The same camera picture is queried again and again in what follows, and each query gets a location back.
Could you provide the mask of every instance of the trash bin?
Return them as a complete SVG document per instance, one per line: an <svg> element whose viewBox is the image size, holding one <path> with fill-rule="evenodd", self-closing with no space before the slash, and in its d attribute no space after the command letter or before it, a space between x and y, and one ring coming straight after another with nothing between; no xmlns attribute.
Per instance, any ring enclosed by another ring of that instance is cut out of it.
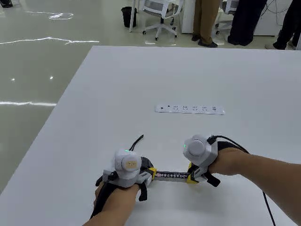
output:
<svg viewBox="0 0 301 226"><path fill-rule="evenodd" d="M125 27L130 27L132 7L130 7L130 6L123 7L121 9L121 11L122 11L122 14L123 14L124 26ZM136 27L136 14L137 14L137 9L135 8L133 27Z"/></svg>

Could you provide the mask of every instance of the white office chair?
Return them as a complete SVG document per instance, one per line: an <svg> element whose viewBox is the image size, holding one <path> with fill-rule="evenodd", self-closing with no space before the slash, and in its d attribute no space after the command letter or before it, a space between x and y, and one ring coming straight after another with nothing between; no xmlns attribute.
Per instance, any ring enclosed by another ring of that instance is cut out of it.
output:
<svg viewBox="0 0 301 226"><path fill-rule="evenodd" d="M179 15L184 0L143 0L143 5L141 10L145 13L156 16L160 18L159 24L154 24L148 27L145 27L142 34L146 34L147 30L157 29L155 39L158 40L158 36L162 31L162 28L168 30L173 33L175 37L177 37L176 25L175 25L175 17ZM167 26L164 24L164 19L173 18L171 22L171 26Z"/></svg>
<svg viewBox="0 0 301 226"><path fill-rule="evenodd" d="M234 15L238 6L239 0L221 0L220 8L227 15ZM221 20L221 14L218 15L217 21L215 23L216 34L221 31L230 31L232 27L232 20Z"/></svg>

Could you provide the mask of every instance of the power strip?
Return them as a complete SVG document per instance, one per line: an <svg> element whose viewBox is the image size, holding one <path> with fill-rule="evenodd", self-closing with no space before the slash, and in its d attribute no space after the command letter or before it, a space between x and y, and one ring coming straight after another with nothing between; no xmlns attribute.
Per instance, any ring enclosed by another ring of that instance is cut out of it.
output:
<svg viewBox="0 0 301 226"><path fill-rule="evenodd" d="M225 114L222 107L207 105L156 105L155 112L190 114Z"/></svg>

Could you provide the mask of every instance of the hand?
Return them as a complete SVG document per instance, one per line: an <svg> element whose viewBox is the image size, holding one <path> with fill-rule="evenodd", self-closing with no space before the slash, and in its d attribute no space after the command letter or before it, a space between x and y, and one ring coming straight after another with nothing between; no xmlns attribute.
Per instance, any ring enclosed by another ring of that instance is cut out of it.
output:
<svg viewBox="0 0 301 226"><path fill-rule="evenodd" d="M103 182L101 182L99 187L95 190L95 200L93 202L94 208L95 208L96 200L97 200L97 197L100 193L102 186L103 186ZM116 202L122 202L124 196L131 196L132 194L135 196L137 194L138 190L139 190L138 185L133 185L132 187L129 187L129 188L117 188L117 189L115 189L115 191L113 191L113 193L110 195L108 200L112 200L112 201L116 200Z"/></svg>
<svg viewBox="0 0 301 226"><path fill-rule="evenodd" d="M248 155L233 147L222 149L218 152L216 160L209 166L209 171L229 176L236 175L239 173L242 160Z"/></svg>

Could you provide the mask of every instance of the yellow clip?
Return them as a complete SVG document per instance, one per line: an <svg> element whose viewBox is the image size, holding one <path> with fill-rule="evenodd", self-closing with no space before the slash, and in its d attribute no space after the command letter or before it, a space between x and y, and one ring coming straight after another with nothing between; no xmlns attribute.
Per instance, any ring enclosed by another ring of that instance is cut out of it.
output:
<svg viewBox="0 0 301 226"><path fill-rule="evenodd" d="M186 183L187 183L187 184L197 184L198 181L191 180L191 175L189 175L189 176L187 177Z"/></svg>
<svg viewBox="0 0 301 226"><path fill-rule="evenodd" d="M189 166L188 166L188 170L192 167L192 163L190 162L189 163ZM198 181L194 180L194 179L191 179L191 174L188 175L187 177L187 180L186 180L186 183L187 184L197 184L199 183Z"/></svg>
<svg viewBox="0 0 301 226"><path fill-rule="evenodd" d="M156 172L157 172L157 169L156 168L148 168L149 170L151 170L153 173L152 173L152 180L155 179L155 175L156 175Z"/></svg>

